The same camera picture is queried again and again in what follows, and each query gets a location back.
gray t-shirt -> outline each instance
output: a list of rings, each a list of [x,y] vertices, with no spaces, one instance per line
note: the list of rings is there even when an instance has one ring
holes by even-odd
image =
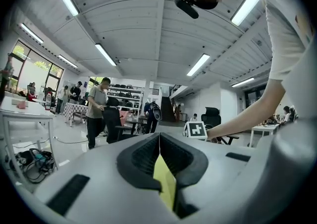
[[[97,86],[92,87],[92,89],[89,92],[88,97],[89,96],[94,98],[94,101],[98,105],[106,105],[106,101],[107,101],[106,93],[104,91],[102,91],[99,87],[97,87]],[[103,117],[101,110],[94,107],[91,103],[88,104],[86,116],[90,117],[90,118],[102,118]]]

chair backrest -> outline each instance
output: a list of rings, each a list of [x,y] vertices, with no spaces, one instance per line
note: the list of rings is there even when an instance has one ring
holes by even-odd
[[[206,113],[201,115],[201,119],[204,124],[210,124],[213,127],[221,124],[221,116],[216,108],[206,107]]]
[[[119,130],[116,126],[121,126],[120,113],[116,108],[105,107],[103,117],[108,129],[107,142],[109,144],[117,141]]]

railing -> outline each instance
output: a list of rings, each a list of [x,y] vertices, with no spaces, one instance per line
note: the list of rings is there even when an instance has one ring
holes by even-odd
[[[171,100],[171,104],[172,104],[175,120],[177,121],[177,105],[176,105],[174,99]]]
[[[174,94],[182,85],[175,85],[173,88],[169,91],[169,96]]]
[[[135,90],[145,90],[144,87],[133,87]],[[149,95],[159,95],[159,89],[149,88]]]

black rubber pad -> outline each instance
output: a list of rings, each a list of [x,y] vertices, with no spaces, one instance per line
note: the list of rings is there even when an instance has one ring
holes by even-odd
[[[71,205],[75,202],[81,191],[89,181],[89,177],[77,174],[73,176],[68,183],[47,203],[47,206],[59,213],[65,215]]]
[[[251,158],[251,156],[240,155],[240,154],[236,154],[236,153],[227,153],[226,156],[229,158],[239,160],[239,161],[243,161],[243,162],[248,162],[249,159]]]

chair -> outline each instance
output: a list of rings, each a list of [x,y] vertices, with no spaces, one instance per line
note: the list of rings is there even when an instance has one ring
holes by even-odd
[[[103,112],[103,117],[108,129],[107,142],[109,144],[137,136],[131,134],[123,134],[123,130],[131,130],[132,128],[121,125],[120,113],[119,110],[116,108],[118,104],[118,99],[108,97],[105,111]]]
[[[219,115],[219,110],[216,108],[206,107],[206,113],[201,115],[202,122],[204,122],[206,129],[211,129],[217,125],[221,124],[221,116]],[[231,145],[232,139],[238,139],[239,137],[233,135],[227,135],[229,141],[225,141],[223,137],[217,137],[218,143],[221,141],[225,145]]]

